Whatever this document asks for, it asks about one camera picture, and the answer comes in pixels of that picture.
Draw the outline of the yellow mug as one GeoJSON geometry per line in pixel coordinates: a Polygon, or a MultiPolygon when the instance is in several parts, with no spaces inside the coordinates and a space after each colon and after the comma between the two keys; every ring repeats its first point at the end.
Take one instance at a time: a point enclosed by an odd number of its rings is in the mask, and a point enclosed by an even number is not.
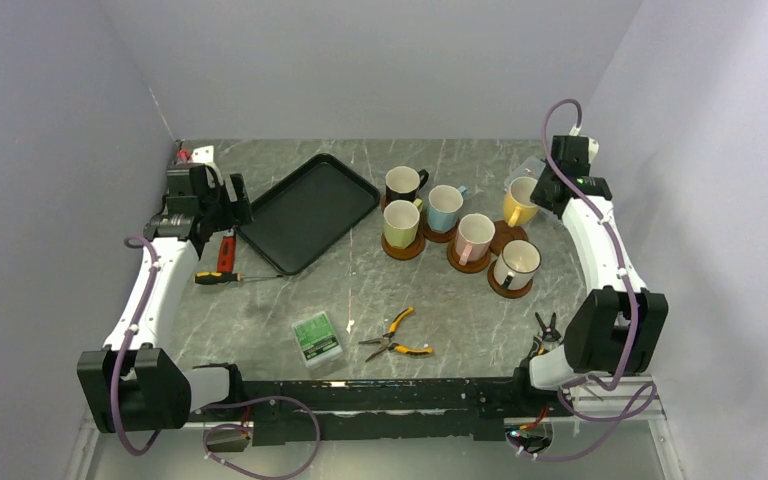
{"type": "Polygon", "coordinates": [[[503,213],[508,227],[521,227],[529,223],[539,211],[539,207],[532,202],[538,180],[533,177],[517,177],[509,184],[504,201],[503,213]]]}

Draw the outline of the white ribbed mug black handle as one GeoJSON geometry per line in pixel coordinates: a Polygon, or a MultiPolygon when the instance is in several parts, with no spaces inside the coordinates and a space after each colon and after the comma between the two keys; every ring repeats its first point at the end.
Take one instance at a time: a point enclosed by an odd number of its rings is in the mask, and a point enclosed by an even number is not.
{"type": "Polygon", "coordinates": [[[541,253],[534,244],[512,240],[496,260],[493,279],[504,290],[521,290],[533,279],[541,263],[541,253]]]}

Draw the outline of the pink mug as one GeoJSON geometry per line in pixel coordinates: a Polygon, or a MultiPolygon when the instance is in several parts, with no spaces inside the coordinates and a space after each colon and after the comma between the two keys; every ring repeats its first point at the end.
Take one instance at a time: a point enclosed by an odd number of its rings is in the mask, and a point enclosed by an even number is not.
{"type": "Polygon", "coordinates": [[[463,216],[458,224],[454,244],[457,264],[466,266],[483,259],[495,232],[494,222],[488,216],[480,213],[463,216]]]}

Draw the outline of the blue mug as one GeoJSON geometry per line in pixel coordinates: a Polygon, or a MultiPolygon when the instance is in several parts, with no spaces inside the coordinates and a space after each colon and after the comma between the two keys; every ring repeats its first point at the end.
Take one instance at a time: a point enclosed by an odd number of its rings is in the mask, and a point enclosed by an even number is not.
{"type": "Polygon", "coordinates": [[[433,232],[443,234],[456,225],[467,191],[465,186],[450,185],[438,185],[430,191],[427,225],[433,232]]]}

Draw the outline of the green mug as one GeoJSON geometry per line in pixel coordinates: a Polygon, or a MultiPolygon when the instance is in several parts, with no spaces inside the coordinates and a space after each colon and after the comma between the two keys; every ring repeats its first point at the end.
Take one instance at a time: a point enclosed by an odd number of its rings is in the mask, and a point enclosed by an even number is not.
{"type": "Polygon", "coordinates": [[[394,200],[383,211],[384,239],[395,249],[404,250],[410,246],[417,236],[423,202],[394,200]]]}

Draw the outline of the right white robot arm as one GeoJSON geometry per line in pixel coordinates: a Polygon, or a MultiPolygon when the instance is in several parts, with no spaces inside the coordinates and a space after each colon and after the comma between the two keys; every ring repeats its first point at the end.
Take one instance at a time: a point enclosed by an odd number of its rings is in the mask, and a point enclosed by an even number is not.
{"type": "Polygon", "coordinates": [[[604,225],[587,203],[539,210],[525,242],[502,256],[461,254],[424,235],[430,192],[451,186],[460,222],[492,237],[507,178],[536,141],[246,142],[220,159],[241,173],[253,219],[240,228],[244,279],[211,293],[203,349],[182,360],[237,365],[245,382],[491,378],[534,415],[584,376],[642,370],[621,357],[643,326],[665,320],[665,297],[630,284],[608,248],[580,237],[604,225]]]}

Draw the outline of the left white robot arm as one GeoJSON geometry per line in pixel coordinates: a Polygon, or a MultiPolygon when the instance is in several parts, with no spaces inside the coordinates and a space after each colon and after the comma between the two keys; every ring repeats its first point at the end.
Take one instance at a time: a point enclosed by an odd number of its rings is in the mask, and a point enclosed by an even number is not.
{"type": "Polygon", "coordinates": [[[205,245],[250,218],[241,175],[224,178],[212,161],[167,169],[163,209],[125,241],[142,253],[128,302],[101,348],[78,360],[77,376],[101,432],[178,429],[207,405],[224,420],[245,411],[248,394],[235,384],[235,367],[182,370],[165,346],[205,245]]]}

